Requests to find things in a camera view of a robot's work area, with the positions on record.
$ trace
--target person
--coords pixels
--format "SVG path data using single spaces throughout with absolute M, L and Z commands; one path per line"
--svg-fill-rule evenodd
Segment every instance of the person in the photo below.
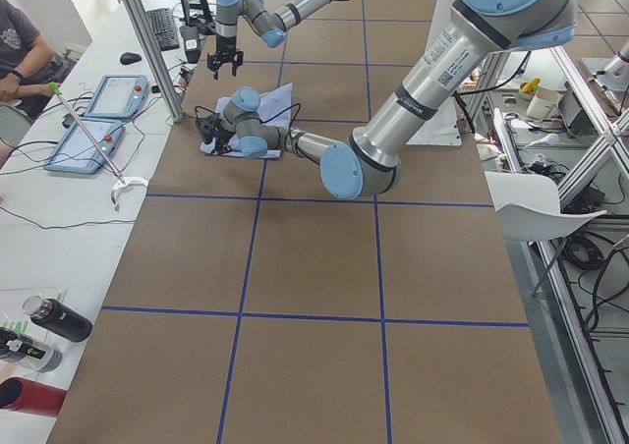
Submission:
M 21 100 L 18 108 L 34 119 L 52 97 L 48 84 L 71 68 L 24 12 L 0 0 L 0 102 Z

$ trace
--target red cylinder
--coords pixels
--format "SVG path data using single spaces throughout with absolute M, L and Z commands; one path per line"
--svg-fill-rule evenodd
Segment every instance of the red cylinder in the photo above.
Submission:
M 0 410 L 57 417 L 66 398 L 66 390 L 11 377 L 0 384 Z

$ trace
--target chair leg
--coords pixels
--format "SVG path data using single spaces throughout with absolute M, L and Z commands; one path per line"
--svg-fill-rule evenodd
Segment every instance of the chair leg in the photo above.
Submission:
M 561 256 L 561 252 L 563 251 L 563 249 L 566 247 L 567 244 L 568 244 L 568 237 L 566 236 L 561 241 L 561 244 L 559 245 L 559 248 L 555 252 L 555 254 L 552 257 L 552 259 L 550 260 L 550 262 L 548 263 L 547 268 L 545 269 L 543 274 L 540 276 L 540 279 L 538 280 L 538 283 L 536 284 L 535 289 L 533 289 L 533 292 L 531 293 L 531 297 L 535 297 L 538 294 L 538 292 L 540 291 L 540 288 L 542 287 L 543 280 L 546 278 L 546 275 L 548 275 L 548 272 L 550 272 L 550 269 L 552 268 L 552 265 Z

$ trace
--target robotic arm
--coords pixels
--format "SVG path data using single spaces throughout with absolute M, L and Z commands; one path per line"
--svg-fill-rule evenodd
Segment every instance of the robotic arm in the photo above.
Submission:
M 250 157 L 270 148 L 306 157 L 319 164 L 323 184 L 338 198 L 382 194 L 400 178 L 398 152 L 487 54 L 563 44 L 574 34 L 576 12 L 577 0 L 455 0 L 437 40 L 347 142 L 263 125 L 259 95 L 250 87 L 238 90 L 201 134 L 221 133 L 223 140 L 237 134 Z
M 223 64 L 232 65 L 232 75 L 243 65 L 244 53 L 237 47 L 238 19 L 244 17 L 269 48 L 284 42 L 286 32 L 334 0 L 293 0 L 273 15 L 264 0 L 216 0 L 216 53 L 207 56 L 207 66 L 218 79 Z

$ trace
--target black bottle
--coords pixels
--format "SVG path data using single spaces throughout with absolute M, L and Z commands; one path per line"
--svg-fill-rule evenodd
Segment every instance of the black bottle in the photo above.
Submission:
M 37 326 L 74 343 L 79 343 L 91 333 L 91 321 L 54 299 L 30 297 L 24 302 L 22 310 Z
M 0 360 L 47 372 L 61 361 L 61 353 L 26 334 L 0 328 Z

